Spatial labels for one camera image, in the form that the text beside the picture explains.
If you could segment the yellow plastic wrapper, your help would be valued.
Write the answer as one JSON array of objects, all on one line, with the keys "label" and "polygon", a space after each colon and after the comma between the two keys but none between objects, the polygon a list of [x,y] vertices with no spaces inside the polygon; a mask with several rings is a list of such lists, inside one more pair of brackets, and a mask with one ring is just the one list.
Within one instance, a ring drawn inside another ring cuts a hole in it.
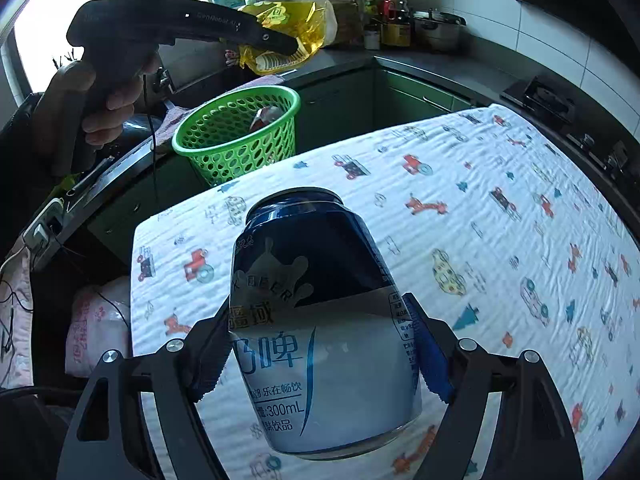
[{"label": "yellow plastic wrapper", "polygon": [[261,1],[242,12],[256,18],[260,44],[239,46],[239,64],[259,76],[297,70],[312,58],[326,39],[326,12],[308,1]]}]

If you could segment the blue white milk beer can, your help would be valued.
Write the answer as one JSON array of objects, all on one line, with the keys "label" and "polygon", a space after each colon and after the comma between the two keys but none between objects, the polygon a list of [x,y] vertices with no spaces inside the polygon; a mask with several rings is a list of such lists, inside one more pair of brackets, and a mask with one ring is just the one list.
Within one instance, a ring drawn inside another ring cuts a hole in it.
[{"label": "blue white milk beer can", "polygon": [[411,316],[362,219],[324,188],[277,192],[248,212],[229,333],[280,453],[367,453],[421,413]]}]

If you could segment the gold red drink bottle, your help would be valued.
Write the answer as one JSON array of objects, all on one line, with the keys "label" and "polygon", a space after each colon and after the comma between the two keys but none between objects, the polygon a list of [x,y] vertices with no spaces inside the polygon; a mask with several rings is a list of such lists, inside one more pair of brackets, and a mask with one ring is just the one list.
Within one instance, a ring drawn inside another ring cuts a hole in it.
[{"label": "gold red drink bottle", "polygon": [[250,133],[256,132],[262,128],[271,125],[284,115],[284,111],[275,105],[262,107],[257,111],[254,119],[250,123]]}]

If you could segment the pink dish cloth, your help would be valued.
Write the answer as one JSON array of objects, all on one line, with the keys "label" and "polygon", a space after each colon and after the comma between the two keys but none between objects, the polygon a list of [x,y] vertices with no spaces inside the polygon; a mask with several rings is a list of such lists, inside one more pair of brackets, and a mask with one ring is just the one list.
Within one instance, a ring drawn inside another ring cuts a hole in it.
[{"label": "pink dish cloth", "polygon": [[[222,95],[226,96],[227,94],[235,91],[258,86],[277,86],[284,82],[285,79],[280,75],[261,76],[247,82],[246,84],[241,84],[239,87],[235,87],[232,90],[224,92]],[[177,105],[173,105],[168,108],[168,112],[160,124],[160,128],[155,131],[154,136],[152,137],[152,148],[156,154],[163,155],[172,151],[171,139],[174,137],[178,127],[193,111],[194,108],[185,108]]]}]

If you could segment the green perforated plastic basket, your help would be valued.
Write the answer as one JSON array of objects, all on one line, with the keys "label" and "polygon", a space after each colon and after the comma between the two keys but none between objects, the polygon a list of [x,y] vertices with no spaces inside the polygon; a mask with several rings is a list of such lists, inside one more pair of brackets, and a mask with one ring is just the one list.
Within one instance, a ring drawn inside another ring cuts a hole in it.
[{"label": "green perforated plastic basket", "polygon": [[[268,105],[280,107],[284,115],[250,133],[257,111]],[[214,188],[292,157],[299,109],[299,94],[285,86],[235,91],[196,108],[178,127],[171,145]]]}]

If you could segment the white printed tablecloth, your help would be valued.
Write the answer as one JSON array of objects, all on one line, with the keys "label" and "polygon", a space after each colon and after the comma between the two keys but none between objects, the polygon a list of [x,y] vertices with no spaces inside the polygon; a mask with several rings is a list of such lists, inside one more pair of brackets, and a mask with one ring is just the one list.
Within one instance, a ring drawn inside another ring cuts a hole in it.
[{"label": "white printed tablecloth", "polygon": [[398,287],[458,336],[508,356],[537,351],[585,477],[605,472],[639,418],[639,249],[574,162],[500,105],[318,148],[141,223],[134,352],[214,315],[250,207],[302,186],[359,214]]}]

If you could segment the round wooden chopping block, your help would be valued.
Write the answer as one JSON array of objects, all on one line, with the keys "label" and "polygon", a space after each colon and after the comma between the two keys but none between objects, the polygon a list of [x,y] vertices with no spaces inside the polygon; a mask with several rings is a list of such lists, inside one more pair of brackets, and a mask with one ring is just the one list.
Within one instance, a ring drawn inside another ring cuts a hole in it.
[{"label": "round wooden chopping block", "polygon": [[323,9],[323,47],[352,44],[363,36],[363,26],[356,0],[293,0],[313,2]]}]

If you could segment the green cabinet doors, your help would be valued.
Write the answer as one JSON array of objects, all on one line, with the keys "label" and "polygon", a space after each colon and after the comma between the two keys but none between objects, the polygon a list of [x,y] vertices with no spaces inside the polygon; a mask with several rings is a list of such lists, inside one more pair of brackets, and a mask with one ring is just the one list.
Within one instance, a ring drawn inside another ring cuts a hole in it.
[{"label": "green cabinet doors", "polygon": [[[292,87],[300,95],[296,154],[477,104],[465,93],[375,65]],[[204,179],[185,158],[166,154],[157,167],[152,162],[147,154],[119,177],[113,196],[86,224],[122,261],[129,258],[139,223],[205,190]]]}]

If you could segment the dark sauce bottle yellow label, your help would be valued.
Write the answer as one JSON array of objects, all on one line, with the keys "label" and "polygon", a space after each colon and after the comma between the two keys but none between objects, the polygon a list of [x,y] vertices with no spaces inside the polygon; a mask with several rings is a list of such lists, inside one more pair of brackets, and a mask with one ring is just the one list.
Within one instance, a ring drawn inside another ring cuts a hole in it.
[{"label": "dark sauce bottle yellow label", "polygon": [[407,0],[383,0],[382,44],[390,49],[408,49],[411,44],[411,16]]}]

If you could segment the black gas stove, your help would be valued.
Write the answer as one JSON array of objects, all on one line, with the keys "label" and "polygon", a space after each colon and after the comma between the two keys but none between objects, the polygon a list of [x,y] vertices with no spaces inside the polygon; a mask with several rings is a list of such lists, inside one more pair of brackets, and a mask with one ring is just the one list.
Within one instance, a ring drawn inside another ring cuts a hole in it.
[{"label": "black gas stove", "polygon": [[594,156],[614,179],[639,183],[639,142],[584,92],[538,75],[515,81],[500,96]]}]

